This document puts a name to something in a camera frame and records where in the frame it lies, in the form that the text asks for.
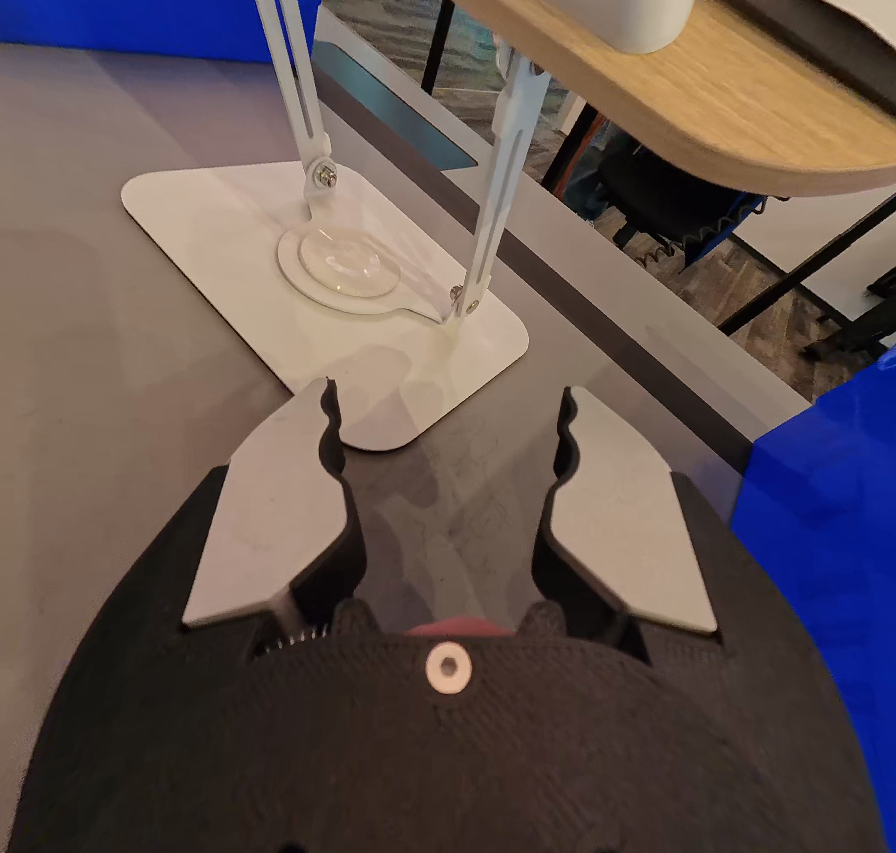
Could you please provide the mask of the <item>light wooden board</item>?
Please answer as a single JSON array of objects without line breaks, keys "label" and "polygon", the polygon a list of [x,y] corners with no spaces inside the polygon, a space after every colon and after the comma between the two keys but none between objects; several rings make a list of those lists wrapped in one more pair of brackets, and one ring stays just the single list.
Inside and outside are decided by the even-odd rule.
[{"label": "light wooden board", "polygon": [[714,184],[784,197],[890,187],[894,118],[722,0],[626,55],[545,0],[454,0],[652,152]]}]

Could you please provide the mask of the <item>white metal stand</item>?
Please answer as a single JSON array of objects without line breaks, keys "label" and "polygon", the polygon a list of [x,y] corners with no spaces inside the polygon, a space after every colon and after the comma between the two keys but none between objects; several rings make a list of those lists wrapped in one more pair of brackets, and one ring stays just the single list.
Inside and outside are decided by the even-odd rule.
[{"label": "white metal stand", "polygon": [[549,75],[507,43],[496,144],[462,265],[332,155],[298,0],[254,0],[298,162],[139,175],[129,215],[292,390],[238,448],[297,453],[334,428],[384,453],[409,444],[517,362],[521,319],[489,291]]}]

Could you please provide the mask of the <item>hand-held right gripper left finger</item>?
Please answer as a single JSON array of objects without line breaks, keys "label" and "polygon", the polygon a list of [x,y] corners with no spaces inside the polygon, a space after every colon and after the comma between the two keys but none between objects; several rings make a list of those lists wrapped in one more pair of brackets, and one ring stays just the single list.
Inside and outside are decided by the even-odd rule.
[{"label": "hand-held right gripper left finger", "polygon": [[330,628],[366,554],[334,380],[321,377],[263,421],[227,465],[183,613],[189,628],[250,615]]}]

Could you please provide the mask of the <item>blue storage crate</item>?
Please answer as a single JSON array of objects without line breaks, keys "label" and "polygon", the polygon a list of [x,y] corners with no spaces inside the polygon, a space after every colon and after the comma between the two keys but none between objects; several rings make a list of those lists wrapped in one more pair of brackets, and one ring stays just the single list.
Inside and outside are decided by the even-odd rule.
[{"label": "blue storage crate", "polygon": [[767,196],[742,193],[726,214],[718,218],[699,220],[697,229],[685,233],[680,244],[685,268],[696,264],[720,243],[730,238],[750,215],[761,215],[767,201]]}]

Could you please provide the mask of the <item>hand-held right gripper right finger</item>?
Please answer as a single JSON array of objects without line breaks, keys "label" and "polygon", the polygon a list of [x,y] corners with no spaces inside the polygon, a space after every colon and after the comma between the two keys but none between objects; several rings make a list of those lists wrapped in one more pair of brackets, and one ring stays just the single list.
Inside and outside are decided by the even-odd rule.
[{"label": "hand-held right gripper right finger", "polygon": [[532,576],[572,634],[617,615],[697,635],[719,628],[671,467],[637,429],[581,386],[564,390],[554,484]]}]

